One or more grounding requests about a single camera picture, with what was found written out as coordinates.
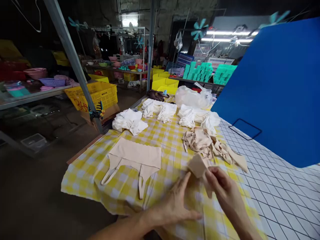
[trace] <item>yellow plastic box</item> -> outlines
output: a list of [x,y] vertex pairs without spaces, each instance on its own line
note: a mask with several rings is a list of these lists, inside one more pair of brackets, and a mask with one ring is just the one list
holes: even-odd
[[[92,101],[97,106],[102,104],[102,109],[107,109],[118,102],[117,86],[105,82],[87,84]],[[65,89],[64,92],[78,111],[89,112],[88,102],[81,87]]]

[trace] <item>pile of white clothing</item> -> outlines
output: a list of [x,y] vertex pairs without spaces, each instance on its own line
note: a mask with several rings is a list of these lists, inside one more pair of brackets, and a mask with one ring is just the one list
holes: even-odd
[[153,117],[153,113],[158,113],[157,119],[166,123],[171,122],[171,118],[177,111],[177,105],[148,98],[143,102],[142,109],[144,109],[142,114],[144,118]]
[[118,113],[112,121],[112,128],[122,132],[122,129],[129,129],[132,135],[141,133],[148,127],[148,124],[141,121],[142,112],[134,112],[130,108]]
[[202,110],[200,108],[194,108],[181,105],[178,111],[180,117],[179,124],[184,127],[195,127],[194,122],[200,123],[201,127],[208,130],[209,135],[216,134],[215,126],[220,124],[220,117],[216,112]]

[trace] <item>blue panel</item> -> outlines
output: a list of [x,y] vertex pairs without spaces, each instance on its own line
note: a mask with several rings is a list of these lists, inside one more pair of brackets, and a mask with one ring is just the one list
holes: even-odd
[[211,109],[260,128],[255,140],[296,167],[320,162],[319,26],[313,18],[261,29]]

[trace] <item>fluorescent light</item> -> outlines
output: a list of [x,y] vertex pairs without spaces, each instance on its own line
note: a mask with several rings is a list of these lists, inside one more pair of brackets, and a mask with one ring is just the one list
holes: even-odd
[[[231,39],[228,39],[228,38],[202,38],[201,41],[208,41],[208,42],[230,42]],[[239,42],[251,42],[252,39],[238,39],[237,41]]]
[[[250,32],[227,32],[227,31],[207,31],[208,35],[241,35],[248,36]],[[258,32],[253,32],[252,36],[257,35]]]

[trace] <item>tiled surface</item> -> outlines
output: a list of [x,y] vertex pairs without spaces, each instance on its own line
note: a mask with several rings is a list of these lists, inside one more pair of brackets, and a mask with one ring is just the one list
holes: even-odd
[[222,120],[220,134],[247,159],[249,173],[242,176],[269,239],[320,239],[320,166],[296,168],[229,126]]

